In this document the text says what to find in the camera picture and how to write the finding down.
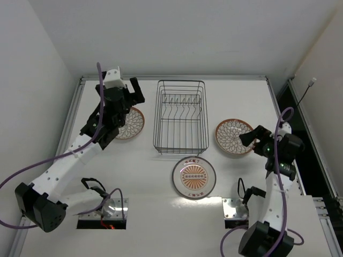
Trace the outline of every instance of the white table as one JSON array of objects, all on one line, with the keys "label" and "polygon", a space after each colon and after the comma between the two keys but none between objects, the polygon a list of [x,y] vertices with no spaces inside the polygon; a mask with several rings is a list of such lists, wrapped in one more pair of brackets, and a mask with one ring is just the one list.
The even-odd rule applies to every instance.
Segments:
[{"label": "white table", "polygon": [[[77,217],[67,217],[49,234],[29,230],[21,256],[220,256],[219,243],[226,232],[221,197],[238,197],[239,177],[246,187],[265,189],[266,158],[253,153],[243,158],[225,154],[215,142],[215,128],[224,119],[238,118],[252,127],[263,125],[273,131],[277,115],[265,80],[204,82],[210,147],[201,157],[217,173],[217,184],[209,198],[186,200],[174,190],[171,172],[180,157],[161,157],[152,145],[157,81],[142,80],[146,102],[136,106],[145,115],[142,133],[132,140],[114,140],[65,192],[84,190],[82,177],[95,177],[108,190],[120,187],[129,198],[126,230],[76,230]],[[87,81],[84,85],[71,141],[99,103],[94,89],[97,83]],[[289,256],[330,256],[312,198],[300,196],[296,182],[289,194],[288,212],[288,226],[305,238],[305,244],[294,246]],[[226,256],[238,256],[242,234],[237,231],[227,239]]]}]

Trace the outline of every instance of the plate rim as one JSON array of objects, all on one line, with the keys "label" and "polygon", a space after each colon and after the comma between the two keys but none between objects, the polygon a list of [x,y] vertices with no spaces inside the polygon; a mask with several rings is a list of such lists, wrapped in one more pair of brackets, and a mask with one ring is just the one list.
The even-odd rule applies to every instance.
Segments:
[{"label": "plate rim", "polygon": [[245,155],[245,154],[248,154],[252,151],[252,148],[250,148],[249,151],[243,153],[243,154],[235,154],[235,153],[231,153],[231,152],[228,152],[226,151],[224,148],[222,148],[222,146],[219,144],[218,142],[218,137],[217,137],[217,134],[218,134],[218,129],[219,127],[223,124],[223,123],[226,123],[226,122],[229,122],[229,121],[234,121],[234,120],[237,120],[243,124],[245,124],[248,128],[250,128],[252,131],[253,131],[253,128],[250,124],[248,124],[247,122],[241,120],[241,119],[235,119],[235,118],[231,118],[231,119],[225,119],[223,120],[221,123],[218,124],[217,128],[215,129],[215,141],[217,142],[218,146],[225,152],[225,153],[228,153],[228,154],[233,154],[233,155]]},{"label": "plate rim", "polygon": [[[200,198],[191,198],[191,197],[188,197],[188,196],[184,195],[183,193],[181,193],[181,192],[177,189],[177,187],[176,187],[176,185],[175,185],[175,182],[174,182],[174,172],[175,172],[176,167],[177,167],[182,161],[184,161],[184,160],[186,160],[186,159],[190,159],[190,158],[198,158],[198,159],[201,159],[201,160],[207,162],[207,163],[210,165],[210,167],[212,168],[213,173],[214,173],[214,185],[213,185],[213,187],[211,188],[211,190],[210,190],[207,194],[201,196]],[[217,173],[215,173],[214,167],[212,166],[212,164],[211,164],[208,160],[206,160],[206,159],[204,159],[204,158],[202,158],[202,157],[199,157],[199,156],[188,156],[188,157],[182,158],[181,160],[179,160],[179,161],[174,165],[173,172],[171,173],[171,180],[172,180],[171,182],[173,183],[174,189],[178,192],[178,194],[179,194],[180,196],[182,196],[182,197],[184,197],[184,198],[186,198],[186,199],[188,199],[188,200],[201,200],[201,199],[203,199],[203,198],[208,197],[208,195],[211,194],[212,191],[214,190],[215,185],[217,184]]]},{"label": "plate rim", "polygon": [[143,125],[142,125],[142,127],[141,127],[141,130],[140,130],[136,135],[134,135],[134,136],[132,136],[132,137],[130,137],[130,138],[117,138],[117,137],[116,137],[116,139],[118,139],[118,140],[128,140],[128,139],[134,138],[134,137],[138,136],[138,135],[140,134],[140,132],[143,130],[143,127],[144,127],[144,125],[145,125],[145,118],[144,118],[143,113],[142,113],[139,109],[137,109],[136,107],[131,107],[130,110],[134,110],[134,111],[138,112],[138,113],[141,115],[141,117],[142,117],[142,119],[143,119]]}]

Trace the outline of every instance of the dish rack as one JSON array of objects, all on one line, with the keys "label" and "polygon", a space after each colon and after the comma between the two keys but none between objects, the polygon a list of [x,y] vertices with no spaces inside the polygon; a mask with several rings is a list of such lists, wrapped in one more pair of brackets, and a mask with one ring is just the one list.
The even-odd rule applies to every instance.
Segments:
[{"label": "dish rack", "polygon": [[203,81],[158,82],[153,144],[160,154],[199,155],[208,148],[206,90]]}]

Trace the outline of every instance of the plate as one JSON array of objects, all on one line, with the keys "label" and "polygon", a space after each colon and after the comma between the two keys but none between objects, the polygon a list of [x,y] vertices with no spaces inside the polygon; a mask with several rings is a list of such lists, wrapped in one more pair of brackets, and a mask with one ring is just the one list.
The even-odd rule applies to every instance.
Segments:
[{"label": "plate", "polygon": [[126,115],[125,125],[119,128],[116,139],[130,139],[137,136],[144,127],[144,115],[135,107],[131,107]]},{"label": "plate", "polygon": [[255,141],[248,147],[245,147],[242,145],[239,135],[248,133],[252,130],[253,128],[248,123],[240,119],[226,119],[217,126],[217,129],[215,130],[215,139],[220,148],[225,152],[243,155],[252,150]]},{"label": "plate", "polygon": [[191,200],[207,197],[217,181],[212,165],[197,156],[181,159],[175,165],[171,177],[177,192]]}]

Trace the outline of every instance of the orange sunburst design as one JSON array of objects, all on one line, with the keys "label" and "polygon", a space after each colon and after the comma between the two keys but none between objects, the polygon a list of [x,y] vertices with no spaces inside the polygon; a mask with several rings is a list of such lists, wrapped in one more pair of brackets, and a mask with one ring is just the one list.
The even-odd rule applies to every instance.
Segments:
[{"label": "orange sunburst design", "polygon": [[182,170],[181,181],[188,189],[202,189],[207,184],[207,172],[200,165],[189,165]]}]

